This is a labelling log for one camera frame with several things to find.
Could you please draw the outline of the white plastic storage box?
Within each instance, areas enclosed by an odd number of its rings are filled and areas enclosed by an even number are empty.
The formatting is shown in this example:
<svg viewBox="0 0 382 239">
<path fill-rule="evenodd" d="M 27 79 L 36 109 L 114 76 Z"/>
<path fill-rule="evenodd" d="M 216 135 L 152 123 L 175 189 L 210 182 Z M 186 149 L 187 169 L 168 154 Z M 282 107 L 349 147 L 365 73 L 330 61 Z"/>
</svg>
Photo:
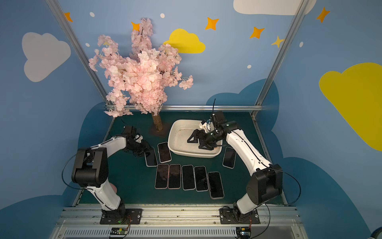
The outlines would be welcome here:
<svg viewBox="0 0 382 239">
<path fill-rule="evenodd" d="M 222 147 L 213 150 L 199 149 L 198 143 L 187 143 L 195 129 L 199 127 L 201 120 L 179 119 L 175 121 L 170 129 L 168 137 L 168 147 L 171 152 L 187 157 L 214 158 L 218 156 Z"/>
</svg>

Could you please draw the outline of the phone grey case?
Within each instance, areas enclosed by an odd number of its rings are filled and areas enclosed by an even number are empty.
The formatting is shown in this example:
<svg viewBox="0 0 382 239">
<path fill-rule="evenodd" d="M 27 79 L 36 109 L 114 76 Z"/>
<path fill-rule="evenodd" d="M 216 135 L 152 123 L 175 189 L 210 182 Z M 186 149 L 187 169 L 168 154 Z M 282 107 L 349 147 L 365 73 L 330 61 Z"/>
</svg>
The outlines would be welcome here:
<svg viewBox="0 0 382 239">
<path fill-rule="evenodd" d="M 149 150 L 147 150 L 144 154 L 144 157 L 147 167 L 156 167 L 158 165 L 154 147 L 151 147 Z"/>
</svg>

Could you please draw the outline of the phone cream case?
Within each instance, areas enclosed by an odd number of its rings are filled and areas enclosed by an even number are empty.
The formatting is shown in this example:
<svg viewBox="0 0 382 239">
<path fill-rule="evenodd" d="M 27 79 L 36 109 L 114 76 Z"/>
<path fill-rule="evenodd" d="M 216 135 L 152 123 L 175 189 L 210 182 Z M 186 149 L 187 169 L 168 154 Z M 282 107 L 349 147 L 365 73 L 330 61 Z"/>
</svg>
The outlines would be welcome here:
<svg viewBox="0 0 382 239">
<path fill-rule="evenodd" d="M 172 161 L 171 151 L 167 142 L 162 142 L 157 145 L 159 153 L 159 162 L 161 164 Z"/>
</svg>

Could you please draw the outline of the phone salmon case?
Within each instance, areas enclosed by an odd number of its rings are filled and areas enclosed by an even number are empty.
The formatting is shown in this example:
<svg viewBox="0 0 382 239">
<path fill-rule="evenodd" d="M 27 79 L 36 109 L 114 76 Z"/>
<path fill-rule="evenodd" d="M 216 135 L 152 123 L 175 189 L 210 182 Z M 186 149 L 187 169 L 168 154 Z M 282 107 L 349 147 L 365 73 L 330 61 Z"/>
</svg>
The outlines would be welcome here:
<svg viewBox="0 0 382 239">
<path fill-rule="evenodd" d="M 224 152 L 222 166 L 229 169 L 234 169 L 236 156 L 237 156 L 237 153 L 235 149 L 231 147 L 227 147 Z"/>
</svg>

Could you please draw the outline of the phone rose case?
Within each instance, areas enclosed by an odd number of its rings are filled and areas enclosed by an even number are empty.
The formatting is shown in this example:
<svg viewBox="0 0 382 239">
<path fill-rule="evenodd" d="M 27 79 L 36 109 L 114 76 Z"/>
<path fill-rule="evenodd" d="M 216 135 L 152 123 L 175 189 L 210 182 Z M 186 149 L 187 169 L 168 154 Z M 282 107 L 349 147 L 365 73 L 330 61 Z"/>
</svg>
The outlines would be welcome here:
<svg viewBox="0 0 382 239">
<path fill-rule="evenodd" d="M 169 177 L 169 164 L 159 164 L 157 166 L 157 171 L 156 171 L 155 189 L 168 188 L 168 177 Z"/>
</svg>

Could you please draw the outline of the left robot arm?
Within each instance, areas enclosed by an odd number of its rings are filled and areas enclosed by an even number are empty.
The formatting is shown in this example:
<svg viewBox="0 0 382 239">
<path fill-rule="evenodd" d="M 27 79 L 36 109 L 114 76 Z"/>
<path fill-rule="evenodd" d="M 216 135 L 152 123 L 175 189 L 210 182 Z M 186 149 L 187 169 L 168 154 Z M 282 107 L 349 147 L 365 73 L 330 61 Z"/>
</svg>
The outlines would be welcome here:
<svg viewBox="0 0 382 239">
<path fill-rule="evenodd" d="M 100 203 L 104 213 L 125 214 L 122 199 L 108 180 L 108 158 L 120 150 L 141 157 L 150 150 L 150 144 L 133 126 L 126 126 L 121 134 L 89 148 L 77 151 L 72 171 L 72 182 L 89 191 Z"/>
</svg>

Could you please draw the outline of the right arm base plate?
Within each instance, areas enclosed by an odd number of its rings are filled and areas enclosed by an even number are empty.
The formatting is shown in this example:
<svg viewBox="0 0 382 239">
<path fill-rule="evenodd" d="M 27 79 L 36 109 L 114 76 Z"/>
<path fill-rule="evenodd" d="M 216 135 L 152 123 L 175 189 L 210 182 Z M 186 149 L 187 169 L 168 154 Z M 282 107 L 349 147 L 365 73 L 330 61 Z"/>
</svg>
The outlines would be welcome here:
<svg viewBox="0 0 382 239">
<path fill-rule="evenodd" d="M 238 209 L 224 206 L 219 209 L 220 223 L 228 224 L 260 224 L 258 211 L 252 210 L 247 214 L 241 214 Z"/>
</svg>

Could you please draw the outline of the phone white case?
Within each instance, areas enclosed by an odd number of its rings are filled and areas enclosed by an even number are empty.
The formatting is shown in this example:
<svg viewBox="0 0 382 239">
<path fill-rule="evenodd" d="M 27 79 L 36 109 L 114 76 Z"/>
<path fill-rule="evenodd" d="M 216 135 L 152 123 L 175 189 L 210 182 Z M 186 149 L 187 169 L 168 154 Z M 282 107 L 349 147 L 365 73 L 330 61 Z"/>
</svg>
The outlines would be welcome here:
<svg viewBox="0 0 382 239">
<path fill-rule="evenodd" d="M 205 166 L 194 167 L 195 184 L 198 192 L 205 192 L 209 190 L 207 170 Z"/>
</svg>

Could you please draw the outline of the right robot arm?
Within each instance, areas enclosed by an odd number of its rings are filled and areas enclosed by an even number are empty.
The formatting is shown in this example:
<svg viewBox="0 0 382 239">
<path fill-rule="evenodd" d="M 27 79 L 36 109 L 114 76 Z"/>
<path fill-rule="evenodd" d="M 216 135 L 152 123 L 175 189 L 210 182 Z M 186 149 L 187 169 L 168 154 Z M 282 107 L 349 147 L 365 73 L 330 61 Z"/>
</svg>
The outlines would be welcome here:
<svg viewBox="0 0 382 239">
<path fill-rule="evenodd" d="M 221 140 L 226 141 L 236 151 L 251 176 L 246 194 L 234 203 L 236 214 L 248 214 L 257 206 L 282 194 L 282 168 L 269 162 L 253 146 L 237 122 L 228 121 L 222 111 L 212 113 L 210 122 L 201 121 L 187 142 L 197 143 L 200 149 L 213 150 Z"/>
</svg>

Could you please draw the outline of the phone light pink case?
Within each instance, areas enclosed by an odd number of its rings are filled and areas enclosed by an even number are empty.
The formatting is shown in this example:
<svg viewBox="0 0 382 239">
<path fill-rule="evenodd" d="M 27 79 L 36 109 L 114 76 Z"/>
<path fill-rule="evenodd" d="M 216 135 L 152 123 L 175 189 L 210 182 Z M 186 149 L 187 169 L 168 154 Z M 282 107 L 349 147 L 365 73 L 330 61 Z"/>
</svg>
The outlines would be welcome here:
<svg viewBox="0 0 382 239">
<path fill-rule="evenodd" d="M 220 173 L 217 171 L 209 172 L 208 183 L 210 187 L 210 197 L 212 199 L 223 199 L 224 189 Z"/>
</svg>

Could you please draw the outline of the phone coral case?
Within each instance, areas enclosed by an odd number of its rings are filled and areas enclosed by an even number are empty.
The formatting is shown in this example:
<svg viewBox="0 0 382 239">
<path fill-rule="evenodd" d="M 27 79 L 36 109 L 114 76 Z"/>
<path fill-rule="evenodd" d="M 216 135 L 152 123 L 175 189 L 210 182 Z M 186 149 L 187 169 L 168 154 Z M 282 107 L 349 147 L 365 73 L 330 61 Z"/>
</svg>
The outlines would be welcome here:
<svg viewBox="0 0 382 239">
<path fill-rule="evenodd" d="M 180 189 L 181 188 L 181 165 L 171 164 L 169 166 L 168 188 Z"/>
</svg>

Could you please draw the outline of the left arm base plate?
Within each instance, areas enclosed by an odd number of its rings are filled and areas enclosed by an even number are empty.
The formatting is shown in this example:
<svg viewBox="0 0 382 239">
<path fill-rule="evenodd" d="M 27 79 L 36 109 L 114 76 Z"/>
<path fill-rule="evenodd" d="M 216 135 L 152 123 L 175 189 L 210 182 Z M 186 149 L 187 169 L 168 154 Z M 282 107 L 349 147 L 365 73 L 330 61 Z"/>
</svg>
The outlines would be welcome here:
<svg viewBox="0 0 382 239">
<path fill-rule="evenodd" d="M 142 218 L 142 209 L 127 208 L 122 210 L 102 210 L 101 225 L 139 225 Z"/>
</svg>

